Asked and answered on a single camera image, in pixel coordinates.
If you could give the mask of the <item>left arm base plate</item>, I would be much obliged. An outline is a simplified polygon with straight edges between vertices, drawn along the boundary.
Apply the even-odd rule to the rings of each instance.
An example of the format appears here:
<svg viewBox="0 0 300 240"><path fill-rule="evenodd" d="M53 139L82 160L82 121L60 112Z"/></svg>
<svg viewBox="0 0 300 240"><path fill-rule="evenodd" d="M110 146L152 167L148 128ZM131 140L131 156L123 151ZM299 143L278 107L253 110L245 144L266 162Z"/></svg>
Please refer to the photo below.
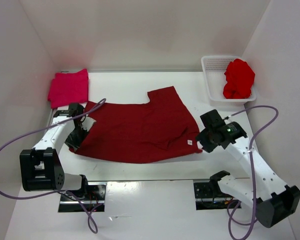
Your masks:
<svg viewBox="0 0 300 240"><path fill-rule="evenodd" d="M107 183L89 181L85 190L70 190L88 212L104 212ZM80 203L71 194L64 193L60 196L59 213L79 213L84 212Z"/></svg>

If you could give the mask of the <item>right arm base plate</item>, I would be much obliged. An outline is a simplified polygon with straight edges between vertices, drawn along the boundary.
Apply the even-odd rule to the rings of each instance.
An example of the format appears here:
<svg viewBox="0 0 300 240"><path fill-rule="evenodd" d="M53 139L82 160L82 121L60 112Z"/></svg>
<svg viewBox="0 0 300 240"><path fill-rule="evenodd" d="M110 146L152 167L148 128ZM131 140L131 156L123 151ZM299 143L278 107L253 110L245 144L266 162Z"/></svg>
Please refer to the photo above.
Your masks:
<svg viewBox="0 0 300 240"><path fill-rule="evenodd" d="M229 208L233 209L238 203L238 200L231 195L222 192L213 192L209 181L206 179L194 181L193 190L197 211L222 210L226 209L229 205Z"/></svg>

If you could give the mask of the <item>pink red t shirt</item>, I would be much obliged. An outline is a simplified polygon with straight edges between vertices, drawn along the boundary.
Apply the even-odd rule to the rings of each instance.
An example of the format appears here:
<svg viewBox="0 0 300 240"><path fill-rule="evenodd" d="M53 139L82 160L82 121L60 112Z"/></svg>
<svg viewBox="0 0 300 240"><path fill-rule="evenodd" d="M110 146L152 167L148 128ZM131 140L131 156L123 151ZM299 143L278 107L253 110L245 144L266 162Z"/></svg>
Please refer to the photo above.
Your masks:
<svg viewBox="0 0 300 240"><path fill-rule="evenodd" d="M75 73L55 74L51 81L47 100L52 109L71 103L85 103L89 99L89 75L87 69Z"/></svg>

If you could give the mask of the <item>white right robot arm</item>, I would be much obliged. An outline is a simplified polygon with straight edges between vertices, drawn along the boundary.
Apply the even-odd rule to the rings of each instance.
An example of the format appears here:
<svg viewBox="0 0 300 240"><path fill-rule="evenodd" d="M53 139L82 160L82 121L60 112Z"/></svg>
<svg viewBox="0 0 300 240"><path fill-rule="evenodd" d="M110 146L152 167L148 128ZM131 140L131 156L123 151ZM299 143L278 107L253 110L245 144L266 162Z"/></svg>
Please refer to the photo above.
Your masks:
<svg viewBox="0 0 300 240"><path fill-rule="evenodd" d="M235 121L227 122L213 109L200 116L204 129L195 138L202 149L211 153L222 147L249 175L250 180L233 177L220 171L210 177L209 191L219 197L228 194L252 209L254 219L271 228L295 213L300 189L289 186L266 163L253 146L253 139Z"/></svg>

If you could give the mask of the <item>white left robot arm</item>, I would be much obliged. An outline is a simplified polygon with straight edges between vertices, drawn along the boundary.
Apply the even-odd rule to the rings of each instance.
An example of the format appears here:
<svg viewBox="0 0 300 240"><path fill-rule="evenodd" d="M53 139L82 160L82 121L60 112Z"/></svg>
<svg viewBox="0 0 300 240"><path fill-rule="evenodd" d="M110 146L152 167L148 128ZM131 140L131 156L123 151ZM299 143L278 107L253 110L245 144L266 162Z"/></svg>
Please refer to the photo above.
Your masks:
<svg viewBox="0 0 300 240"><path fill-rule="evenodd" d="M19 155L23 189L32 191L71 191L78 200L89 196L88 180L83 174L65 173L59 153L63 145L76 152L96 122L81 116L84 107L71 103L67 110L58 110L53 115L51 128L32 148Z"/></svg>

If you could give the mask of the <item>dark red t shirt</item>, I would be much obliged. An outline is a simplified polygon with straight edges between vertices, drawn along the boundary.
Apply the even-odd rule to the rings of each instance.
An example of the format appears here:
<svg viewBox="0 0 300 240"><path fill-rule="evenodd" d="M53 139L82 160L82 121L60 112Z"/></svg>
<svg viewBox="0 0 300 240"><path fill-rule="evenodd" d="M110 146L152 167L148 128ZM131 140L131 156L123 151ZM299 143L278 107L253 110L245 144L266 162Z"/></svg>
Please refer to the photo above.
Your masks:
<svg viewBox="0 0 300 240"><path fill-rule="evenodd" d="M175 87L152 90L147 96L147 103L104 103L90 113L96 123L73 153L131 164L202 153L195 140L199 127Z"/></svg>

